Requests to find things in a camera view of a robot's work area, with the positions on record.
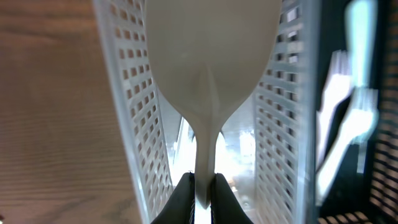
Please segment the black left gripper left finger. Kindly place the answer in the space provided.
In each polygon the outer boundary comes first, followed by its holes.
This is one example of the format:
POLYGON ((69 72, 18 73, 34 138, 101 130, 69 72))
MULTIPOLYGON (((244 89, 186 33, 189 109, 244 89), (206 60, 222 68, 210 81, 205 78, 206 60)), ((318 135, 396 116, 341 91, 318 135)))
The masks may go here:
POLYGON ((151 224, 194 224, 195 176, 186 172, 151 224))

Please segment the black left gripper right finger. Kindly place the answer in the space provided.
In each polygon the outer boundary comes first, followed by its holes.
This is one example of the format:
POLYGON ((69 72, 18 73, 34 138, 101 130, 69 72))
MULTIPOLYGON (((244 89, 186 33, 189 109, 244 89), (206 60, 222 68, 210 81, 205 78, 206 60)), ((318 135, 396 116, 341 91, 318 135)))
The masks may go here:
POLYGON ((210 191, 212 224, 253 224, 223 174, 215 174, 210 191))

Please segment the dark green perforated plastic basket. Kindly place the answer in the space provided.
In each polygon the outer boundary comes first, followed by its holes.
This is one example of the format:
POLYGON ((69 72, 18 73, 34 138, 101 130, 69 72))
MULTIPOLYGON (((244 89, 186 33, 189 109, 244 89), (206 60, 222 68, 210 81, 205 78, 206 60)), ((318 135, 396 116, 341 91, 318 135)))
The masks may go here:
MULTIPOLYGON (((332 51, 348 50, 348 42, 344 40, 343 13, 350 2, 321 1, 318 94, 326 86, 332 51)), ((397 0, 380 0, 377 6, 370 86, 381 90, 381 96, 378 96, 381 102, 377 105, 381 114, 376 130, 367 142, 363 174, 356 172, 357 165, 354 164, 358 162, 359 146, 349 146, 331 193, 319 208, 319 217, 326 223, 332 223, 327 217, 344 223, 343 217, 348 220, 346 214, 355 215, 355 212, 370 218, 363 223, 397 223, 397 176, 394 176, 397 175, 397 0)), ((332 141, 337 139, 337 126, 346 114, 350 100, 351 97, 338 103, 336 115, 332 116, 327 153, 332 141)))

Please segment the white plastic spoon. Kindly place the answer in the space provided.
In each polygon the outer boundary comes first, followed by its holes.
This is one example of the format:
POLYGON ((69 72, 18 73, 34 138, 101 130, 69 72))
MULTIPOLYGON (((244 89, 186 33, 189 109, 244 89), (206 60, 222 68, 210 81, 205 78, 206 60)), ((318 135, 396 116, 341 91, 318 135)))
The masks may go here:
POLYGON ((210 205, 216 141, 253 92, 274 48, 280 0, 148 0, 152 76, 195 133, 195 196, 210 205))

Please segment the white plastic fork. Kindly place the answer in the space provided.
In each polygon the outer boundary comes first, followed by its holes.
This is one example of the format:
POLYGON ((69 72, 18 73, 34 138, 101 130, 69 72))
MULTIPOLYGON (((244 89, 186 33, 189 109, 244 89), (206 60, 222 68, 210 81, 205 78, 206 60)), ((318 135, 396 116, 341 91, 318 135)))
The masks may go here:
POLYGON ((378 95, 377 89, 370 88, 360 88, 353 93, 336 140, 317 171, 316 206, 321 206, 327 198, 351 142, 356 138, 366 142, 374 132, 379 119, 378 95))
POLYGON ((353 90, 352 79, 351 65, 347 51, 334 51, 322 91, 321 107, 317 111, 316 169, 321 166, 325 159, 330 126, 336 108, 350 96, 353 90))

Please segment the pale blue plastic fork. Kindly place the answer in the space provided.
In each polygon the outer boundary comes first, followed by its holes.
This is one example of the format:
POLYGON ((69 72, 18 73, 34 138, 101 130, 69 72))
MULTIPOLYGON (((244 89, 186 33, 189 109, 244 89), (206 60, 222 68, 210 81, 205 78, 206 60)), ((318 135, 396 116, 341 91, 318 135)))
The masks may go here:
POLYGON ((371 66, 376 38, 378 3, 376 0, 354 0, 345 9, 346 41, 351 61, 353 84, 358 92, 360 120, 364 132, 353 139, 359 146, 356 172, 365 171, 368 140, 379 118, 377 110, 378 91, 369 87, 371 66))

